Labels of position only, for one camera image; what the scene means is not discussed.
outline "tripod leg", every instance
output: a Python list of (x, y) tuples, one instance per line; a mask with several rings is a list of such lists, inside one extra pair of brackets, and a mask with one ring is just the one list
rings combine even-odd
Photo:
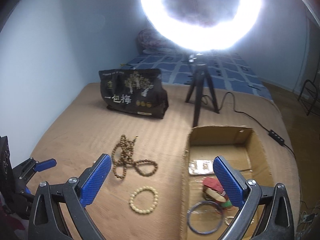
[(193, 74), (192, 81), (191, 81), (191, 84), (190, 84), (190, 87), (189, 87), (189, 91), (188, 91), (188, 94), (187, 94), (187, 97), (186, 97), (186, 101), (185, 101), (186, 103), (189, 102), (189, 100), (191, 98), (191, 95), (192, 95), (192, 92), (195, 89), (196, 79), (197, 79), (197, 72), (195, 72)]
[(198, 126), (204, 82), (204, 74), (198, 72), (196, 75), (196, 101), (192, 127)]
[(211, 97), (212, 97), (212, 104), (213, 104), (213, 108), (214, 108), (214, 112), (215, 113), (219, 113), (219, 108), (218, 108), (218, 104), (217, 104), (217, 98), (216, 98), (216, 93), (214, 92), (214, 86), (213, 86), (213, 82), (212, 82), (212, 78), (210, 76), (210, 73), (207, 69), (204, 70), (204, 74), (205, 77), (207, 79), (207, 83), (208, 83), (208, 87), (211, 93)]

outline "blue bed sheet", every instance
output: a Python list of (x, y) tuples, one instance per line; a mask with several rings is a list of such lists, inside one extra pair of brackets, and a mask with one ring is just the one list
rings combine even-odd
[[(268, 89), (238, 54), (219, 53), (207, 57), (208, 69), (215, 88), (248, 93), (272, 100)], [(191, 83), (192, 73), (182, 54), (141, 54), (122, 68), (132, 67), (161, 69), (164, 84), (189, 85)]]

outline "blue bangle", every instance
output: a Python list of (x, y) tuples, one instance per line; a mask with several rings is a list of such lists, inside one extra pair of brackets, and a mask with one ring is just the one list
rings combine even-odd
[[(210, 204), (210, 205), (214, 206), (221, 213), (221, 219), (220, 219), (218, 226), (216, 228), (214, 228), (213, 230), (207, 231), (207, 232), (200, 232), (191, 226), (190, 217), (191, 217), (191, 213), (193, 212), (193, 210), (195, 210), (198, 206), (201, 206), (204, 204)], [(189, 228), (193, 232), (195, 232), (196, 234), (199, 234), (199, 235), (209, 235), (209, 234), (214, 233), (215, 231), (217, 231), (221, 227), (222, 221), (223, 221), (223, 210), (217, 203), (215, 203), (213, 201), (200, 201), (199, 203), (195, 204), (192, 208), (190, 208), (190, 210), (188, 210), (188, 213), (187, 213), (187, 223), (188, 223)]]

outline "brown mattress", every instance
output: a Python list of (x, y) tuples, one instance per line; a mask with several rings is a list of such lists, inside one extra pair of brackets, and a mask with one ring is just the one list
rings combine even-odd
[[(111, 154), (120, 136), (133, 139), (139, 136), (134, 146), (134, 160), (151, 159), (159, 169), (151, 177), (140, 176), (128, 168), (124, 180), (108, 175), (93, 204), (87, 211), (106, 239), (179, 239), (181, 209), (181, 156), (190, 132), (194, 105), (185, 103), (188, 86), (166, 85), (169, 108), (164, 119), (133, 116), (106, 109), (100, 95), (100, 85), (87, 85), (71, 105), (57, 118), (34, 149), (32, 156), (39, 161), (55, 158), (57, 166), (37, 173), (28, 186), (35, 193), (39, 182), (50, 184), (66, 182), (72, 176), (92, 166), (102, 153)], [(218, 102), (226, 90), (217, 90)], [(275, 130), (291, 147), (290, 139), (277, 107), (264, 98), (233, 92), (236, 109), (254, 116), (267, 129)], [(201, 109), (199, 125), (246, 126), (255, 129), (265, 148), (266, 159), (274, 184), (285, 184), (293, 211), (295, 228), (300, 206), (298, 169), (292, 154), (281, 147), (263, 128), (244, 114), (232, 110), (232, 98), (225, 101), (220, 114), (211, 111), (211, 106)], [(139, 215), (128, 205), (130, 193), (142, 186), (155, 187), (159, 192), (159, 205), (150, 215)], [(150, 206), (151, 196), (142, 193), (136, 205)], [(66, 208), (63, 211), (70, 225)], [(74, 227), (70, 231), (79, 239)]]

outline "white wall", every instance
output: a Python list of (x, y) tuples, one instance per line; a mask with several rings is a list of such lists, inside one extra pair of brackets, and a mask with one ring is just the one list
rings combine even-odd
[(98, 70), (138, 52), (139, 0), (22, 0), (0, 33), (0, 135), (12, 166), (35, 145)]
[(292, 90), (304, 64), (307, 38), (301, 0), (263, 0), (256, 24), (234, 49), (260, 78)]

